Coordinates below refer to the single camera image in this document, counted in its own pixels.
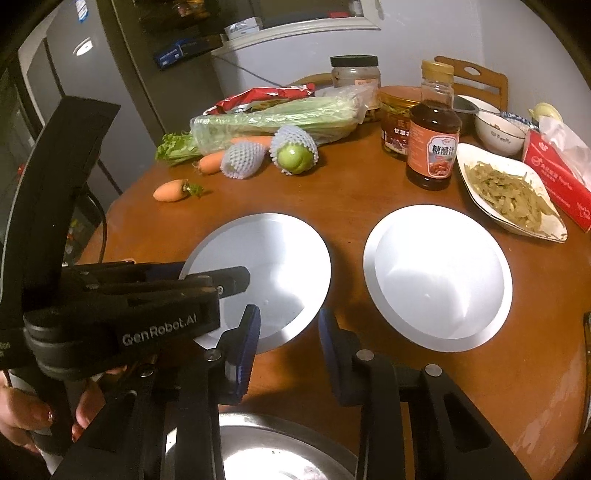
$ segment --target box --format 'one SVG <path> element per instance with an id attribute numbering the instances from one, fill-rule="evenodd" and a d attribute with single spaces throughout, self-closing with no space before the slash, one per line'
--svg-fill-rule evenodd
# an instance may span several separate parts
<path id="1" fill-rule="evenodd" d="M 231 40 L 247 33 L 258 32 L 262 29 L 262 20 L 259 17 L 250 17 L 246 20 L 241 20 L 232 25 L 228 25 L 224 30 L 226 31 L 228 38 Z"/>
<path id="2" fill-rule="evenodd" d="M 262 28 L 259 28 L 259 27 L 252 27 L 252 28 L 246 28 L 244 30 L 238 30 L 237 32 L 229 33 L 228 40 L 231 40 L 233 38 L 239 38 L 239 37 L 242 37 L 243 35 L 248 35 L 250 33 L 260 32 L 261 30 L 262 30 Z"/>
<path id="3" fill-rule="evenodd" d="M 197 55 L 202 55 L 208 51 L 222 46 L 222 40 L 219 35 L 209 35 L 207 37 L 181 38 L 166 50 L 154 55 L 154 60 L 158 68 L 164 70 L 181 59 L 188 59 Z"/>
<path id="4" fill-rule="evenodd" d="M 571 173 L 554 147 L 535 130 L 530 130 L 525 137 L 523 162 L 540 176 L 554 204 L 589 232 L 591 192 Z"/>

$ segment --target carrot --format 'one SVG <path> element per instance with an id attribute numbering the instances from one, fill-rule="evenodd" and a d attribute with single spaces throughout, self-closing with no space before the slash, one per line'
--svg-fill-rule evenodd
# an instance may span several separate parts
<path id="1" fill-rule="evenodd" d="M 197 167 L 199 173 L 202 173 L 203 175 L 212 175 L 220 171 L 224 153 L 226 153 L 226 151 L 221 150 L 219 152 L 205 155 L 201 160 L 199 160 L 199 166 Z"/>
<path id="2" fill-rule="evenodd" d="M 203 187 L 189 183 L 188 180 L 172 180 L 162 184 L 154 192 L 154 198 L 159 202 L 178 202 L 188 195 L 201 196 Z"/>
<path id="3" fill-rule="evenodd" d="M 273 140 L 272 135 L 255 135 L 253 137 L 232 138 L 230 140 L 230 142 L 232 142 L 232 143 L 255 142 L 255 143 L 260 143 L 263 147 L 271 148 L 271 140 Z"/>

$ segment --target sauce bottle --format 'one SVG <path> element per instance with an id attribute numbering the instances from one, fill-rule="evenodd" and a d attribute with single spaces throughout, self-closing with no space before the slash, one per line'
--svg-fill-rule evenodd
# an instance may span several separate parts
<path id="1" fill-rule="evenodd" d="M 443 190 L 449 185 L 462 120 L 453 111 L 453 67 L 423 60 L 421 103 L 410 109 L 406 174 L 415 185 Z"/>

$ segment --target white wall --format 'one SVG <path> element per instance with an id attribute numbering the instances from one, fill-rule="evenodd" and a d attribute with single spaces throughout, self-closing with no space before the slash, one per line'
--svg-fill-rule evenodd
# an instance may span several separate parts
<path id="1" fill-rule="evenodd" d="M 536 103 L 551 103 L 591 146 L 591 90 L 558 38 L 521 0 L 381 3 L 381 31 L 280 38 L 215 59 L 222 91 L 227 96 L 269 85 L 242 69 L 286 85 L 329 72 L 332 55 L 356 53 L 379 57 L 383 85 L 417 85 L 420 61 L 444 55 L 504 73 L 509 79 L 510 111 L 528 116 L 528 108 Z"/>
<path id="2" fill-rule="evenodd" d="M 383 85 L 416 85 L 421 60 L 446 55 L 482 64 L 479 0 L 382 0 L 382 30 L 334 31 L 279 38 L 223 58 L 280 85 L 330 72 L 334 55 L 377 55 Z M 216 59 L 222 91 L 232 95 L 268 85 Z"/>
<path id="3" fill-rule="evenodd" d="M 551 103 L 591 147 L 591 90 L 550 27 L 521 0 L 481 0 L 480 16 L 485 66 L 507 75 L 509 110 Z"/>

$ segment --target red snack bag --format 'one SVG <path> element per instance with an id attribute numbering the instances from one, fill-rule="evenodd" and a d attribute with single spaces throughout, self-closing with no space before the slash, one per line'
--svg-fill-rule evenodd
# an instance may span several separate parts
<path id="1" fill-rule="evenodd" d="M 249 113 L 264 110 L 278 103 L 298 100 L 314 95 L 313 83 L 292 87 L 258 87 L 226 98 L 205 110 L 203 115 L 223 115 L 224 113 Z"/>

